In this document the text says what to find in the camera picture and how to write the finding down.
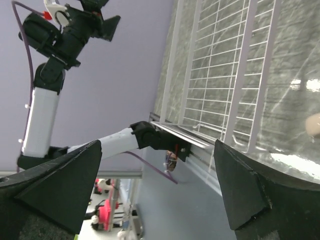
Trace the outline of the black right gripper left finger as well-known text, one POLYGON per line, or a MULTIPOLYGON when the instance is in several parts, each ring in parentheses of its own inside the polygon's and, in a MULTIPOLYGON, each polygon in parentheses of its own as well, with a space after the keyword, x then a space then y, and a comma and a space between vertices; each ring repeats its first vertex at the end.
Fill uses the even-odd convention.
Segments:
POLYGON ((0 179, 2 240, 72 240, 80 233, 102 158, 99 140, 0 179))

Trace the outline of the beige tall printed mug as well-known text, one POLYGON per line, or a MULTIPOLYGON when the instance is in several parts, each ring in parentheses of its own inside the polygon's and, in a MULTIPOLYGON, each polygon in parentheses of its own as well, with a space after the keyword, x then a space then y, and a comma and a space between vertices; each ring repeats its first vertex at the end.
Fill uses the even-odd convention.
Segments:
POLYGON ((313 138, 320 138, 320 113, 309 116, 305 121, 306 133, 313 138))

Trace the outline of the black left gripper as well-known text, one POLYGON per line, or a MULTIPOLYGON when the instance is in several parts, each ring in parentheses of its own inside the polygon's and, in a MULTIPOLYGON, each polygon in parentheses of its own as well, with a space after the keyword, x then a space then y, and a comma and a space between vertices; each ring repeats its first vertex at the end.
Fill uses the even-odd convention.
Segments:
POLYGON ((103 19, 102 8, 108 0, 80 0, 82 10, 72 7, 69 3, 64 4, 68 24, 62 27, 61 35, 64 36, 71 29, 81 30, 84 28, 89 38, 103 39, 111 42, 121 20, 115 15, 106 20, 103 19))

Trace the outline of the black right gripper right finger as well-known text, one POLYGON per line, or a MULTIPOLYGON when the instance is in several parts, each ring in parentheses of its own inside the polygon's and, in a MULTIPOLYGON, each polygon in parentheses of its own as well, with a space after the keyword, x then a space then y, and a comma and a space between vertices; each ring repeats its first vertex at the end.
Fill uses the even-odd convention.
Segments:
POLYGON ((216 174, 238 240, 318 240, 320 186, 257 162, 220 140, 216 174))

